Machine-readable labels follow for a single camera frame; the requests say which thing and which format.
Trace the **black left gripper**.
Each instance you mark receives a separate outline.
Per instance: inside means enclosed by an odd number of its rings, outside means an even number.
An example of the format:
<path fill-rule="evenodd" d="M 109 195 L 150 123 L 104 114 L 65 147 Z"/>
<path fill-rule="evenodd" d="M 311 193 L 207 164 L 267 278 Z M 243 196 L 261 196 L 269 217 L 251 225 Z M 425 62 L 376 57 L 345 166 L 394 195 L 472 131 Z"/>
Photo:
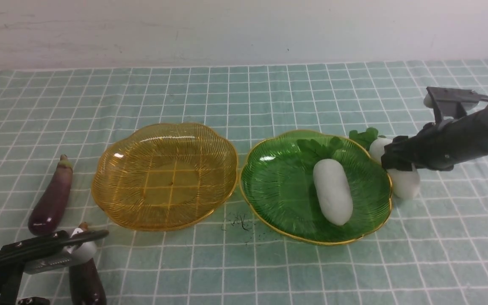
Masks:
<path fill-rule="evenodd" d="M 17 301 L 24 270 L 24 263 L 0 266 L 0 305 L 50 305 L 50 300 L 43 297 Z"/>

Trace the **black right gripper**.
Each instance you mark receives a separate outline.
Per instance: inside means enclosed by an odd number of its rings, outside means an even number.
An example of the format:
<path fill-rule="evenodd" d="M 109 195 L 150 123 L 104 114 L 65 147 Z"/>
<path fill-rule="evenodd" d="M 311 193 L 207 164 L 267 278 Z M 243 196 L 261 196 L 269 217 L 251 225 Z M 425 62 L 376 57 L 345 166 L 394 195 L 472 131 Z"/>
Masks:
<path fill-rule="evenodd" d="M 415 136 L 397 136 L 381 157 L 385 169 L 451 171 L 456 164 L 488 156 L 488 102 L 461 119 L 427 123 Z"/>

